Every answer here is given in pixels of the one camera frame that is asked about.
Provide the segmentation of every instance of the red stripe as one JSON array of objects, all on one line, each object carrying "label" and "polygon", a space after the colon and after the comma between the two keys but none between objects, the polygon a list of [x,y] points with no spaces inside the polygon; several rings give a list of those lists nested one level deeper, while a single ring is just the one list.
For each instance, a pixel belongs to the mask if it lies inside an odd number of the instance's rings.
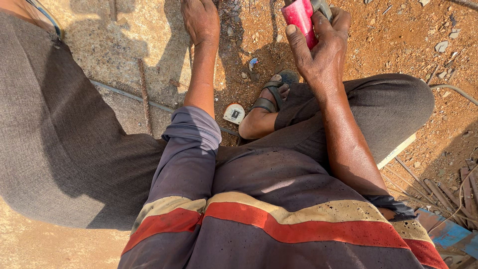
[{"label": "red stripe", "polygon": [[437,269],[448,269],[432,243],[414,239],[404,239],[404,241],[421,264]]},{"label": "red stripe", "polygon": [[283,243],[339,241],[362,246],[408,248],[393,226],[385,222],[307,221],[279,224],[268,212],[238,202],[211,203],[206,216],[254,225]]},{"label": "red stripe", "polygon": [[140,227],[130,236],[121,255],[130,251],[142,240],[159,233],[193,232],[196,225],[201,225],[203,215],[196,211],[176,208],[173,211],[156,216],[149,216],[143,220]]}]

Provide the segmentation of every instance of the hand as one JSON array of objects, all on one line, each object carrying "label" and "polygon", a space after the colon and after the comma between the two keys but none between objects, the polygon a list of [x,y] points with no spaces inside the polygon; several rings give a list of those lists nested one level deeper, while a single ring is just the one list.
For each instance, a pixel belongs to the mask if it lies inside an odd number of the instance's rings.
[{"label": "hand", "polygon": [[194,46],[219,46],[219,15],[212,0],[181,0],[181,13],[186,31]]},{"label": "hand", "polygon": [[332,24],[316,11],[311,17],[318,43],[309,51],[304,34],[291,24],[285,29],[287,39],[299,73],[315,94],[337,89],[342,83],[345,54],[347,51],[350,13],[340,8],[331,8]]}]

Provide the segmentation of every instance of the shirt sleeve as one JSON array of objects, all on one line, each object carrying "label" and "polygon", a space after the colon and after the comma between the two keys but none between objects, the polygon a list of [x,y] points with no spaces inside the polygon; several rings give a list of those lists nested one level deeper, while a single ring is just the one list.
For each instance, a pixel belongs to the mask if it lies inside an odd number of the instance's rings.
[{"label": "shirt sleeve", "polygon": [[389,220],[390,224],[424,268],[448,269],[411,207],[395,201],[390,195],[363,195],[363,197],[375,207],[387,208],[396,213],[395,217]]},{"label": "shirt sleeve", "polygon": [[219,126],[204,110],[186,106],[174,111],[162,138],[168,144],[118,268],[182,268],[199,233],[211,196]]}]

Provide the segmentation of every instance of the fingernail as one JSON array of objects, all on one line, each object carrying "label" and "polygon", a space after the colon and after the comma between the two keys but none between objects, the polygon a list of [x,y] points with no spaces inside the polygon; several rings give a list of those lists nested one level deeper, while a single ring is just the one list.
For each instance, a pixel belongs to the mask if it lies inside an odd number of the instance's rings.
[{"label": "fingernail", "polygon": [[295,33],[295,31],[297,31],[297,28],[293,24],[290,24],[285,28],[285,33],[287,35],[291,35],[291,34]]}]

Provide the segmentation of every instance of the beige stripe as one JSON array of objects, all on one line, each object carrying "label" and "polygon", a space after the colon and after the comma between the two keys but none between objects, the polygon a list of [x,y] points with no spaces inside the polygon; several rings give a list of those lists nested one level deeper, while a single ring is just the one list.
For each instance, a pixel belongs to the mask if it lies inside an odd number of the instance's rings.
[{"label": "beige stripe", "polygon": [[391,224],[403,239],[422,240],[433,244],[425,228],[417,220],[397,221]]},{"label": "beige stripe", "polygon": [[289,212],[283,207],[259,201],[241,192],[224,192],[207,200],[207,207],[214,202],[238,202],[262,209],[271,214],[280,224],[297,224],[306,221],[345,222],[379,221],[387,222],[376,207],[357,200],[330,201]]},{"label": "beige stripe", "polygon": [[168,196],[161,199],[157,199],[150,203],[147,203],[141,209],[140,214],[136,218],[134,222],[133,229],[131,230],[131,234],[134,234],[138,227],[140,226],[141,222],[149,216],[156,216],[169,213],[176,208],[183,208],[191,211],[196,211],[198,213],[204,212],[204,207],[206,206],[205,199],[199,200],[191,200],[186,197],[182,196]]}]

